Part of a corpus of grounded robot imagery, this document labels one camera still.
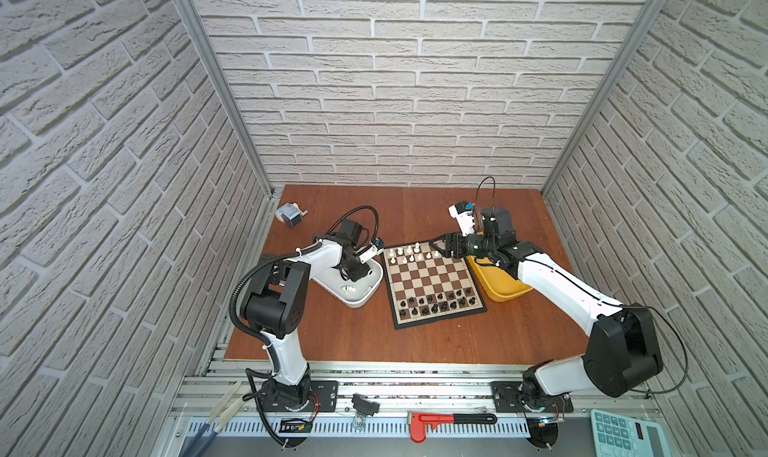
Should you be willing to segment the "white plastic bin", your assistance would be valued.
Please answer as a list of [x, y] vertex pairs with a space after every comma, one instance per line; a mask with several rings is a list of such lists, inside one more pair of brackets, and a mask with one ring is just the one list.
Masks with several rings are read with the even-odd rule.
[[366, 265], [368, 270], [356, 281], [343, 278], [341, 271], [334, 268], [323, 270], [312, 280], [347, 307], [360, 308], [370, 300], [384, 276], [384, 271], [376, 260], [369, 260]]

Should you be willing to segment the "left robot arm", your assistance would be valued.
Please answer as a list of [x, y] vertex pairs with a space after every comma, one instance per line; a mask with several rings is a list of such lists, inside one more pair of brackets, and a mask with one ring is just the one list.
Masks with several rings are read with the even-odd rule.
[[229, 318], [241, 332], [260, 340], [272, 364], [265, 392], [278, 406], [299, 411], [312, 401], [309, 364], [298, 327], [309, 284], [314, 281], [350, 308], [367, 303], [379, 288], [383, 268], [378, 232], [360, 246], [363, 228], [349, 219], [340, 230], [316, 235], [313, 243], [289, 254], [262, 258], [237, 284], [229, 300]]

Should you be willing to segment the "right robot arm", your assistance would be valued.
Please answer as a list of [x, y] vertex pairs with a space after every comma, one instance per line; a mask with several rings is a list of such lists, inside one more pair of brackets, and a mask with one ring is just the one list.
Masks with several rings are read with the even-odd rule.
[[440, 254], [485, 259], [493, 268], [531, 287], [569, 316], [588, 338], [584, 354], [528, 368], [518, 400], [541, 412], [556, 399], [584, 390], [620, 397], [658, 375], [663, 359], [649, 308], [623, 304], [590, 287], [541, 248], [517, 238], [509, 212], [472, 203], [450, 206], [458, 231], [443, 236]]

